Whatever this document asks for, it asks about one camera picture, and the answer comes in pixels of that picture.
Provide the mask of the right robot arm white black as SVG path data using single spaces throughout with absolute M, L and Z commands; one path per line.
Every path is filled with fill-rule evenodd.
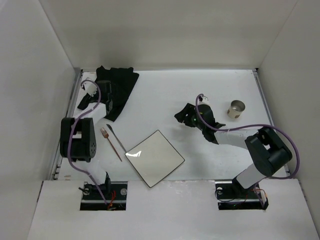
M 270 125 L 259 125 L 259 129 L 230 130 L 215 120 L 207 104 L 188 103 L 174 118 L 188 127 L 199 129 L 210 143 L 230 145 L 249 152 L 252 164 L 232 179 L 230 188 L 235 197 L 251 190 L 264 178 L 272 177 L 293 158 L 290 149 Z

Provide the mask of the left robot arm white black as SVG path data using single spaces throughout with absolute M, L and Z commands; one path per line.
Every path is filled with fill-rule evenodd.
M 86 78 L 80 84 L 85 87 L 90 97 L 97 95 L 97 100 L 89 103 L 79 114 L 64 117 L 60 123 L 59 150 L 63 158 L 67 158 L 70 166 L 85 175 L 93 182 L 95 189 L 104 202 L 106 197 L 94 176 L 86 169 L 75 165 L 76 161 L 90 163 L 97 152 L 95 125 L 107 117 L 113 108 L 112 83 L 109 80 L 95 82 Z

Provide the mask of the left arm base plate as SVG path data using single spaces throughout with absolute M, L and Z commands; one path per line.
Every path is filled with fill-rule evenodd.
M 78 189 L 82 191 L 81 211 L 125 211 L 127 207 L 128 182 L 111 182 L 108 186 L 101 184 L 100 190 L 94 184 L 85 183 Z

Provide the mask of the black cloth placemat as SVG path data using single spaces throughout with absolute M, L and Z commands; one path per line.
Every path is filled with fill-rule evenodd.
M 104 117 L 105 119 L 115 122 L 116 119 L 121 114 L 124 109 L 131 92 L 133 91 L 135 84 L 138 81 L 139 74 L 134 72 L 133 67 L 129 68 L 110 68 L 106 69 L 103 66 L 100 66 L 96 69 L 96 81 L 100 80 L 109 80 L 116 86 L 116 109 L 115 112 L 108 112 Z M 79 102 L 77 108 L 79 110 L 84 110 L 91 103 L 101 102 L 101 91 L 97 91 L 94 96 L 90 96 L 87 93 Z

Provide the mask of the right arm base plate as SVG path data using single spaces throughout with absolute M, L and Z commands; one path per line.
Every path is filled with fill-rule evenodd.
M 231 181 L 215 182 L 215 198 L 220 211 L 262 210 L 269 207 L 269 199 L 264 189 L 256 183 L 244 192 L 236 192 Z

